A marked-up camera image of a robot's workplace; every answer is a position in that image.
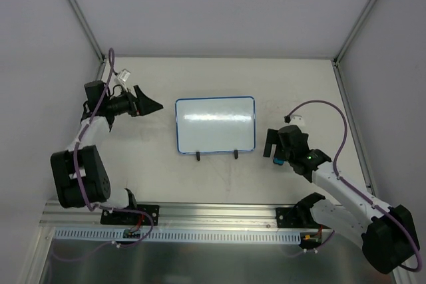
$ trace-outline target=table surface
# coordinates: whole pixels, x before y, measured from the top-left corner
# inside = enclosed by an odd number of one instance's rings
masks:
[[[109,65],[103,80],[107,79]],[[284,115],[306,100],[343,103],[330,61],[296,59],[133,58],[115,60],[115,70],[132,74],[164,109],[144,117],[117,116],[99,152],[113,188],[129,188],[138,201],[225,204],[294,204],[312,192],[335,200],[293,173],[263,158],[268,128],[285,125]],[[253,96],[256,99],[256,149],[240,154],[182,155],[176,148],[174,103],[179,98]],[[341,143],[343,123],[329,106],[309,104],[302,116],[311,148],[330,157]],[[365,188],[355,146],[348,135],[339,168]]]

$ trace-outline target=blue-edged whiteboard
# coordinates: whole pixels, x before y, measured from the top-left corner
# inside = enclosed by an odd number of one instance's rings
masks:
[[[176,141],[182,154],[244,152],[256,146],[252,96],[178,99],[175,114]]]

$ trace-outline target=white board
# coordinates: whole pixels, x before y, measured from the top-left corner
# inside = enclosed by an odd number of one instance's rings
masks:
[[[322,99],[343,108],[330,61],[293,59],[116,58],[116,70],[132,74],[163,110],[144,117],[117,116],[99,147],[112,187],[131,189],[138,201],[294,204],[324,191],[263,158],[268,128],[285,125],[299,103]],[[103,79],[106,79],[107,66]],[[256,149],[237,160],[230,154],[183,156],[176,149],[175,102],[182,97],[251,95],[256,100]],[[298,110],[311,148],[334,157],[342,136],[340,115],[324,105]],[[339,167],[363,185],[357,154],[348,136]]]
[[[178,99],[175,111],[182,154],[247,152],[256,146],[252,96]]]

